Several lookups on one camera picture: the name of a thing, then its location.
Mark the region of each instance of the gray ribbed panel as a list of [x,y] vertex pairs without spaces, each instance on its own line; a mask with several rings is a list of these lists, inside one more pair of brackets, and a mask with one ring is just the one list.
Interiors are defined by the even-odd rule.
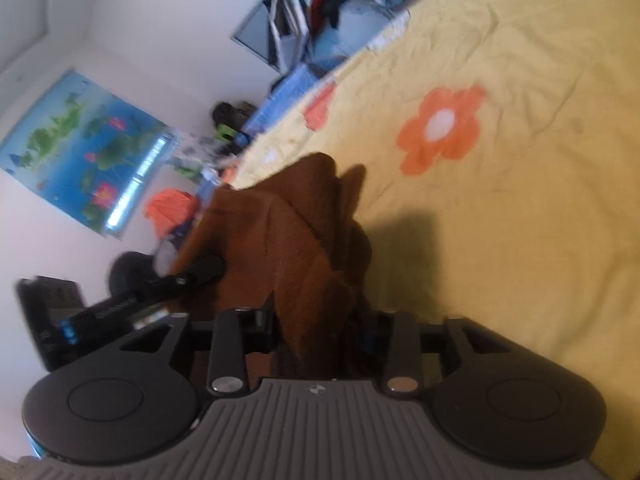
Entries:
[[467,455],[415,402],[369,381],[264,380],[217,400],[183,441],[148,460],[108,468],[42,460],[28,480],[602,480],[588,462],[517,471]]

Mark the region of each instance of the poster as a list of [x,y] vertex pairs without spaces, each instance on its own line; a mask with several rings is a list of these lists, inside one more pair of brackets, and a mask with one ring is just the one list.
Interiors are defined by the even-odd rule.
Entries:
[[172,139],[161,121],[68,72],[0,144],[0,168],[93,231],[118,235]]

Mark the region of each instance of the crosshair logo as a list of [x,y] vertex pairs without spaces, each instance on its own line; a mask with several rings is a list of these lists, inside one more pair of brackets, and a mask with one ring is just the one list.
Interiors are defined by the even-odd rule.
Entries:
[[322,384],[314,384],[309,391],[314,395],[322,395],[325,393],[326,388]]

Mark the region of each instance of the yellow bed sheet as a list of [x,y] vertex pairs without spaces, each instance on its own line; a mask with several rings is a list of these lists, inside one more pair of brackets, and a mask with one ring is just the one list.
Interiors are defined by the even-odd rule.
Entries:
[[366,295],[463,314],[591,380],[594,461],[640,471],[640,0],[422,0],[247,153],[244,187],[305,153],[368,169]]

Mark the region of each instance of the brown fabric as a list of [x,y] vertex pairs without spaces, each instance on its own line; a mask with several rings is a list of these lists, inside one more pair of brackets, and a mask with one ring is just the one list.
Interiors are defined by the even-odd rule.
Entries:
[[371,256],[353,220],[364,173],[355,166],[337,177],[333,159],[316,153],[249,189],[217,190],[174,272],[220,254],[225,275],[180,308],[211,319],[226,308],[260,307],[274,291],[286,344],[279,375],[339,374],[339,336]]

